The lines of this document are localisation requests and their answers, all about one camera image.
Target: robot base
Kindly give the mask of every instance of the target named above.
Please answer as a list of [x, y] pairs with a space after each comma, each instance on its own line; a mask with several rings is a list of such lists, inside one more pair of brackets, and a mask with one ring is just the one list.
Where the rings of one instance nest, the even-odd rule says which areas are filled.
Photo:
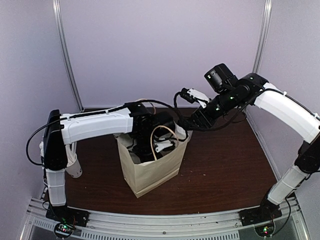
[[255, 208], [244, 209], [239, 212], [239, 215], [242, 226], [248, 226], [280, 218], [282, 216], [282, 212], [280, 209], [271, 212], [268, 208], [258, 206]]
[[58, 222], [60, 222], [61, 219], [62, 220], [65, 219], [65, 222], [68, 223], [69, 225], [74, 224], [75, 226], [79, 226], [79, 227], [86, 227], [87, 226], [87, 222], [89, 219], [89, 212], [84, 211], [84, 210], [78, 210], [78, 209], [73, 209], [73, 208], [69, 208], [69, 207], [64, 207], [63, 208], [64, 214], [61, 214], [61, 213], [62, 213], [61, 209], [59, 209], [58, 211], [54, 210], [54, 212], [53, 212], [52, 209], [49, 207], [49, 209], [47, 210], [47, 212], [45, 214], [45, 217], [47, 219], [52, 219], [52, 220], [55, 220]]

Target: metal frame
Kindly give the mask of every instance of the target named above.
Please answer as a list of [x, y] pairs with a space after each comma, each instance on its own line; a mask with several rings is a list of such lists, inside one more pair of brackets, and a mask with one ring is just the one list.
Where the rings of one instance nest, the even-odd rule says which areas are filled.
[[[33, 226], [53, 230], [57, 223], [46, 218], [43, 200], [32, 198], [29, 204], [25, 224], [20, 240], [29, 240]], [[310, 240], [305, 221], [297, 200], [289, 199], [292, 208], [292, 218], [300, 240]], [[286, 219], [289, 208], [286, 202], [280, 205]], [[77, 227], [74, 237], [87, 240], [127, 239], [127, 240], [207, 240], [223, 239], [219, 236], [233, 236], [225, 239], [239, 239], [239, 231], [252, 228], [243, 227], [239, 219], [239, 210], [223, 211], [204, 214], [186, 215], [129, 215], [109, 212], [91, 211], [87, 227]]]
[[265, 0], [265, 3], [264, 3], [264, 12], [263, 12], [261, 29], [260, 29], [260, 37], [259, 37], [258, 47], [256, 50], [255, 60], [254, 60], [253, 69], [252, 69], [252, 72], [256, 74], [260, 69], [262, 55], [263, 55], [263, 51], [266, 45], [266, 40], [269, 32], [272, 1], [273, 0]]
[[61, 9], [60, 9], [60, 0], [52, 0], [52, 4], [53, 4], [53, 12], [54, 12], [54, 17], [55, 17], [55, 21], [56, 21], [56, 26], [57, 26], [58, 32], [59, 32], [60, 43], [61, 43], [66, 73], [69, 78], [72, 93], [73, 93], [73, 96], [76, 100], [77, 107], [78, 107], [79, 111], [81, 112], [84, 109], [84, 107], [83, 107], [81, 99], [80, 99], [79, 91], [78, 91], [77, 84], [75, 81], [74, 72], [72, 70], [72, 66], [71, 66], [71, 62], [70, 62], [70, 57], [69, 57], [67, 42], [66, 42], [66, 36], [65, 36], [65, 30], [64, 30], [63, 20], [62, 20], [62, 14], [61, 14]]

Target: black camera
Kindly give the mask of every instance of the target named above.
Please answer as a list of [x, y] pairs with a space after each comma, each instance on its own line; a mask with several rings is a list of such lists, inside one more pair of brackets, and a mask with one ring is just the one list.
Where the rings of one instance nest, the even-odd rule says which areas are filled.
[[237, 77], [224, 63], [214, 66], [214, 68], [208, 71], [204, 77], [218, 94], [232, 91], [238, 81]]

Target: robotic arm segment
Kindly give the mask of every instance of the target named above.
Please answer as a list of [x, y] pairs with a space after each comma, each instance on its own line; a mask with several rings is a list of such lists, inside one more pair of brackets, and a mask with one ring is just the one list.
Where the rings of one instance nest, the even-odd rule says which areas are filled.
[[309, 177], [296, 165], [292, 165], [283, 177], [271, 188], [267, 195], [267, 200], [278, 206], [287, 196], [289, 196], [301, 182]]
[[[266, 89], [278, 90], [271, 83], [263, 85]], [[293, 128], [307, 143], [311, 143], [320, 133], [318, 121], [303, 107], [275, 91], [265, 91], [254, 101], [254, 105], [264, 109]]]
[[128, 108], [108, 113], [108, 110], [78, 114], [62, 114], [62, 137], [65, 145], [74, 142], [116, 133], [130, 133], [133, 120]]

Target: wire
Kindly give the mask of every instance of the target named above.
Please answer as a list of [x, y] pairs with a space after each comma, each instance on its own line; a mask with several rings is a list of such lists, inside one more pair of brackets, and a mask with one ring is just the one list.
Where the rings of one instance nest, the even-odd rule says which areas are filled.
[[124, 105], [112, 108], [112, 109], [108, 110], [107, 112], [113, 113], [113, 112], [121, 110], [121, 109], [126, 109], [128, 106], [135, 105], [135, 104], [141, 104], [141, 103], [155, 103], [155, 104], [163, 105], [163, 106], [169, 108], [170, 110], [172, 110], [178, 116], [180, 121], [183, 121], [182, 115], [180, 114], [180, 111], [178, 111], [177, 109], [175, 109], [174, 107], [172, 107], [171, 105], [169, 105], [165, 102], [154, 100], [154, 99], [146, 99], [146, 100], [137, 100], [137, 101], [127, 102]]
[[303, 179], [303, 181], [308, 181], [309, 178], [311, 178], [311, 175], [312, 175], [312, 174], [310, 174], [308, 177], [306, 177], [305, 179]]
[[134, 145], [135, 145], [135, 139], [132, 138], [132, 144], [131, 144], [130, 146], [127, 146], [126, 149], [129, 150], [129, 149], [132, 148]]
[[72, 230], [75, 230], [75, 229], [76, 229], [74, 226], [72, 226], [71, 224], [67, 223], [67, 221], [66, 221], [63, 217], [61, 218], [62, 221], [60, 220], [60, 217], [58, 217], [58, 216], [56, 215], [56, 213], [55, 213], [55, 211], [54, 211], [54, 209], [53, 209], [53, 207], [52, 207], [52, 205], [51, 205], [50, 202], [49, 202], [49, 208], [50, 208], [51, 212], [53, 213], [53, 215], [55, 216], [56, 220], [59, 221], [59, 223], [68, 226], [68, 227], [69, 227], [70, 229], [72, 229]]
[[180, 112], [180, 110], [178, 108], [178, 104], [177, 104], [177, 98], [178, 98], [178, 96], [180, 96], [181, 93], [182, 93], [181, 91], [178, 91], [173, 97], [173, 106], [174, 106], [174, 109], [177, 112], [177, 115], [178, 115], [180, 121], [184, 120], [184, 116], [181, 114], [181, 112]]
[[151, 135], [150, 135], [150, 145], [151, 145], [151, 150], [152, 150], [152, 154], [153, 154], [153, 157], [154, 157], [154, 160], [155, 160], [155, 161], [157, 161], [157, 156], [156, 156], [156, 153], [155, 153], [155, 150], [154, 150], [154, 144], [153, 144], [153, 141], [152, 141], [152, 136], [154, 135], [155, 130], [158, 129], [158, 128], [165, 128], [165, 129], [167, 129], [171, 134], [174, 135], [175, 139], [177, 140], [177, 146], [179, 145], [179, 138], [178, 138], [178, 136], [175, 134], [174, 131], [172, 131], [169, 127], [164, 126], [164, 125], [156, 126], [156, 127], [153, 129], [153, 131], [152, 131], [152, 133], [151, 133]]
[[290, 203], [289, 203], [287, 197], [285, 198], [285, 201], [286, 201], [286, 203], [288, 204], [288, 207], [289, 207], [289, 215], [288, 215], [287, 219], [285, 220], [284, 224], [279, 228], [279, 230], [278, 230], [277, 232], [273, 233], [272, 236], [277, 235], [277, 234], [285, 227], [285, 225], [287, 224], [287, 222], [288, 222], [289, 219], [290, 219], [290, 216], [291, 216], [291, 206], [290, 206]]
[[29, 156], [29, 144], [30, 144], [30, 141], [32, 140], [32, 138], [38, 133], [40, 132], [42, 129], [45, 129], [46, 127], [49, 127], [51, 126], [52, 124], [55, 124], [57, 122], [60, 122], [62, 120], [66, 120], [67, 118], [61, 118], [61, 119], [57, 119], [55, 121], [52, 121], [52, 122], [49, 122], [47, 123], [46, 125], [43, 125], [42, 127], [38, 128], [36, 131], [34, 131], [34, 133], [31, 134], [31, 136], [29, 137], [28, 141], [26, 142], [26, 146], [25, 146], [25, 153], [26, 153], [26, 157], [28, 158], [28, 160], [33, 164], [33, 165], [36, 165], [36, 166], [42, 166], [43, 163], [37, 163], [35, 161], [33, 161], [30, 156]]
[[[245, 120], [247, 119], [247, 114], [246, 114], [245, 112], [243, 112], [243, 111], [244, 111], [244, 109], [242, 109], [242, 114], [243, 114], [243, 117], [244, 117], [244, 118], [241, 119], [241, 120], [239, 120], [239, 121], [233, 121], [233, 122], [232, 122], [233, 124], [241, 123], [241, 122], [243, 122], [243, 121], [245, 121]], [[227, 116], [227, 115], [228, 115], [228, 114], [222, 116], [225, 121], [227, 121], [227, 119], [226, 119], [226, 116]]]
[[[183, 126], [183, 128], [187, 128], [188, 130], [193, 130], [193, 131], [200, 131], [200, 132], [211, 132], [211, 131], [218, 131], [218, 130], [221, 130], [221, 129], [224, 129], [226, 128], [229, 124], [231, 124], [234, 119], [243, 111], [246, 109], [246, 107], [251, 104], [251, 102], [253, 102], [257, 97], [259, 97], [261, 94], [263, 94], [264, 92], [266, 91], [272, 91], [272, 92], [276, 92], [278, 94], [281, 94], [283, 96], [286, 96], [287, 98], [289, 98], [290, 100], [292, 100], [293, 102], [295, 102], [296, 104], [298, 104], [300, 107], [302, 107], [303, 109], [305, 109], [308, 113], [310, 113], [313, 117], [315, 117], [316, 119], [318, 119], [320, 121], [320, 118], [315, 115], [312, 111], [310, 111], [308, 108], [306, 108], [305, 106], [303, 106], [301, 103], [299, 103], [298, 101], [296, 101], [294, 98], [290, 97], [289, 95], [285, 95], [283, 92], [277, 90], [277, 89], [273, 89], [273, 88], [264, 88], [262, 89], [261, 91], [257, 92], [253, 97], [251, 97], [243, 106], [240, 106], [239, 107], [239, 110], [238, 112], [236, 112], [232, 118], [227, 121], [225, 124], [221, 125], [221, 126], [218, 126], [218, 127], [215, 127], [215, 128], [203, 128], [203, 127], [197, 127], [195, 126], [194, 124], [190, 123], [189, 124], [192, 126], [192, 127], [188, 127], [186, 125]], [[175, 95], [175, 98], [174, 98], [174, 106], [177, 107], [176, 105], [176, 99], [177, 99], [177, 95], [179, 93], [176, 93]]]
[[154, 136], [154, 139], [155, 139], [158, 143], [160, 143], [160, 142], [164, 142], [164, 141], [173, 139], [172, 136], [173, 136], [173, 134], [171, 133], [171, 135], [168, 136], [168, 137], [156, 137], [156, 136]]
[[[136, 102], [137, 102], [137, 101], [140, 101], [140, 100], [147, 100], [147, 99], [146, 99], [146, 98], [140, 98], [140, 99], [136, 100]], [[156, 114], [156, 113], [157, 113], [157, 109], [156, 109], [155, 105], [153, 105], [153, 103], [150, 102], [150, 101], [149, 101], [149, 103], [150, 103], [151, 106], [153, 107], [153, 114]]]
[[203, 99], [200, 99], [200, 98], [197, 98], [197, 97], [195, 97], [194, 99], [196, 99], [196, 100], [198, 100], [200, 102], [203, 102], [205, 104], [208, 104], [208, 101], [206, 101], [206, 100], [203, 100]]
[[47, 211], [49, 211], [49, 208], [45, 208], [45, 203], [48, 203], [49, 201], [44, 201], [43, 203], [42, 203], [42, 207], [45, 209], [45, 210], [47, 210]]

